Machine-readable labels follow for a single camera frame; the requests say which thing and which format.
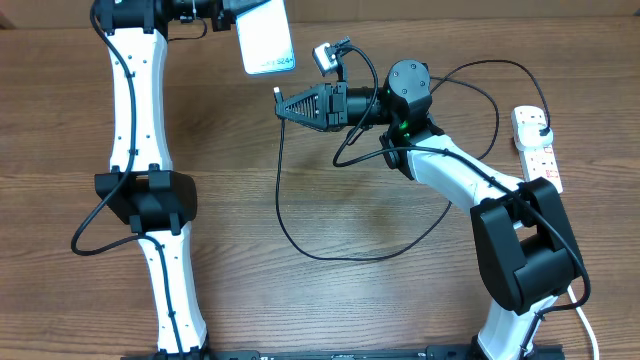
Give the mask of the dark blue Galaxy smartphone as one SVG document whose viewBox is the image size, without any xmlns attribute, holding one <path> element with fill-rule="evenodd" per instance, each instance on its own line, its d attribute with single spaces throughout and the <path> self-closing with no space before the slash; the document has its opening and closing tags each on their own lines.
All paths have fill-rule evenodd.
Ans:
<svg viewBox="0 0 640 360">
<path fill-rule="evenodd" d="M 295 69 L 284 0 L 269 0 L 242 13 L 236 29 L 245 72 L 261 75 Z"/>
</svg>

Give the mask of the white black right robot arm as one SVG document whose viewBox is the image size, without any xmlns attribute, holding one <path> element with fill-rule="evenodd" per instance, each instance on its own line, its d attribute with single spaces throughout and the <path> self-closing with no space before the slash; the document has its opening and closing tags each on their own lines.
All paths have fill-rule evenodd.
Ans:
<svg viewBox="0 0 640 360">
<path fill-rule="evenodd" d="M 386 126 L 378 153 L 387 166 L 470 216 L 492 302 L 479 333 L 454 354 L 561 359 L 561 347 L 539 347 L 534 337 L 548 314 L 583 305 L 591 287 L 560 194 L 547 179 L 503 174 L 459 148 L 429 112 L 431 80 L 426 64 L 401 60 L 371 88 L 351 89 L 341 77 L 290 98 L 276 91 L 275 114 L 321 132 Z"/>
</svg>

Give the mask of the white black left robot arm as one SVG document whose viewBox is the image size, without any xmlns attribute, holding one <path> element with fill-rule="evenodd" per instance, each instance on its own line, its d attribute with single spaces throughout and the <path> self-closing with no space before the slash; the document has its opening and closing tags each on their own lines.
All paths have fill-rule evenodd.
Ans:
<svg viewBox="0 0 640 360">
<path fill-rule="evenodd" d="M 163 80 L 173 20 L 214 31 L 265 5 L 256 1 L 96 1 L 94 30 L 109 49 L 114 140 L 109 170 L 94 177 L 99 206 L 129 227 L 141 247 L 158 319 L 154 359 L 210 359 L 190 255 L 197 214 L 194 179 L 174 170 L 166 140 Z"/>
</svg>

